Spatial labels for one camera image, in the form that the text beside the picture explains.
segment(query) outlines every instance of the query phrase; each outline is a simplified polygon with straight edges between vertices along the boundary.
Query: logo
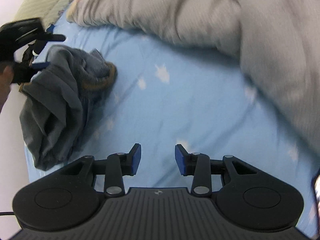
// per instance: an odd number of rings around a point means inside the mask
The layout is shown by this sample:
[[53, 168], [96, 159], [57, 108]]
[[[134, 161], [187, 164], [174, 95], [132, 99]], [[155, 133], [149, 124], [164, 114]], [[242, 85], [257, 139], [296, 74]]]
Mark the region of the logo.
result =
[[162, 193], [163, 192], [161, 190], [159, 190], [159, 189], [155, 191], [155, 194], [158, 195], [158, 196], [161, 195]]

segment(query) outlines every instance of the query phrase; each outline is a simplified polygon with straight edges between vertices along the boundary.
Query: gray comforter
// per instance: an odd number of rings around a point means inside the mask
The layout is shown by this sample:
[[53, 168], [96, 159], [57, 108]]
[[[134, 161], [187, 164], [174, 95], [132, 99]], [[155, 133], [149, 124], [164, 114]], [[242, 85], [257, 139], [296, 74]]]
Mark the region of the gray comforter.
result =
[[67, 19], [140, 28], [239, 58], [320, 153], [320, 0], [75, 0]]

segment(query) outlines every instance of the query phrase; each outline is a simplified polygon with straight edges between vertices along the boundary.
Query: bed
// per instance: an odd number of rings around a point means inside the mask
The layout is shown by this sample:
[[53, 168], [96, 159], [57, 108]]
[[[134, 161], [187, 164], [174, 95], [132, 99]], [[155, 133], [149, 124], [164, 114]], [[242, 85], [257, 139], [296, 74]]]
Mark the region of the bed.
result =
[[[213, 159], [232, 154], [296, 187], [304, 198], [297, 224], [307, 236], [316, 234], [316, 203], [311, 180], [319, 157], [300, 139], [273, 104], [245, 77], [236, 60], [212, 49], [180, 48], [139, 30], [112, 25], [80, 27], [58, 20], [55, 33], [65, 45], [97, 49], [118, 69], [116, 83], [98, 102], [69, 162], [84, 155], [96, 160], [142, 145], [137, 175], [124, 177], [129, 187], [191, 187], [180, 175], [174, 146]], [[36, 59], [45, 59], [49, 43]], [[37, 170], [25, 147], [29, 180], [60, 168]], [[98, 177], [96, 189], [103, 188]], [[221, 188], [212, 176], [213, 190]]]

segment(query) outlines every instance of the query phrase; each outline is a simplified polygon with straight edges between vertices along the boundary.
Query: white cloud pattern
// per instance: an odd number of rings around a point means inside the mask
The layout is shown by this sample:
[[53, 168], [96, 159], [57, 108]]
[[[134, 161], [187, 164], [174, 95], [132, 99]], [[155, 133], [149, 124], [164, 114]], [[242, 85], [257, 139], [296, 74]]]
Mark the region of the white cloud pattern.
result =
[[111, 117], [107, 118], [106, 126], [107, 126], [108, 131], [111, 131], [113, 129], [114, 123], [113, 123], [113, 119]]
[[258, 93], [258, 90], [256, 87], [246, 87], [244, 89], [244, 94], [250, 100], [251, 104], [253, 104], [254, 101], [256, 100], [257, 93]]
[[191, 149], [189, 143], [188, 143], [187, 141], [185, 141], [185, 140], [179, 140], [179, 139], [177, 139], [176, 144], [181, 144], [181, 145], [186, 149], [186, 151], [187, 151], [188, 153], [193, 153], [193, 152], [195, 152], [195, 151], [193, 151], [193, 150]]
[[139, 78], [138, 80], [138, 86], [140, 87], [141, 90], [145, 90], [147, 87], [147, 84], [143, 78]]
[[291, 146], [288, 150], [288, 154], [291, 157], [291, 159], [293, 161], [297, 161], [299, 158], [299, 150], [297, 147], [297, 144], [294, 144], [293, 146]]
[[116, 103], [119, 103], [119, 96], [118, 96], [116, 93], [114, 93], [114, 92], [113, 92], [113, 94], [114, 94], [114, 96], [115, 96], [115, 102], [116, 102]]
[[310, 220], [313, 220], [316, 215], [317, 215], [316, 205], [313, 204], [313, 205], [311, 206], [311, 208], [310, 208], [310, 211], [309, 211], [309, 219], [310, 219]]
[[167, 68], [165, 65], [162, 65], [159, 67], [158, 65], [155, 65], [157, 71], [156, 71], [156, 77], [160, 79], [161, 82], [169, 84], [170, 82], [170, 75], [167, 71]]
[[146, 41], [146, 40], [148, 39], [148, 35], [142, 34], [142, 35], [141, 35], [141, 39], [142, 39], [143, 41]]
[[100, 137], [100, 133], [98, 130], [96, 130], [94, 133], [93, 133], [93, 136], [96, 140], [99, 140], [99, 137]]

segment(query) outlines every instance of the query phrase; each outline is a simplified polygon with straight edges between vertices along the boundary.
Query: black clamp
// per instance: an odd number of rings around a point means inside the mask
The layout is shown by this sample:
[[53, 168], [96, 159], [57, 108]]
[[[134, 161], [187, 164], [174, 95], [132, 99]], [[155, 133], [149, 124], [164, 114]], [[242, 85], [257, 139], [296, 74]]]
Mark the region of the black clamp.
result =
[[65, 41], [62, 34], [52, 34], [45, 32], [40, 18], [32, 18], [22, 21], [7, 23], [0, 27], [0, 73], [7, 65], [13, 67], [14, 78], [12, 83], [30, 82], [40, 68], [45, 68], [48, 64], [38, 64], [33, 67], [29, 64], [18, 63], [14, 60], [14, 53], [17, 49], [28, 43], [38, 41]]
[[[191, 194], [210, 197], [228, 220], [250, 230], [275, 231], [295, 226], [303, 210], [303, 198], [289, 184], [225, 155], [210, 160], [175, 147], [175, 159], [183, 176], [193, 175]], [[222, 189], [211, 192], [211, 175], [220, 174]]]
[[[87, 155], [27, 185], [14, 197], [12, 208], [22, 228], [59, 231], [88, 220], [110, 197], [125, 194], [122, 176], [136, 174], [141, 145], [128, 154], [106, 160]], [[105, 175], [104, 192], [94, 190], [96, 175]]]

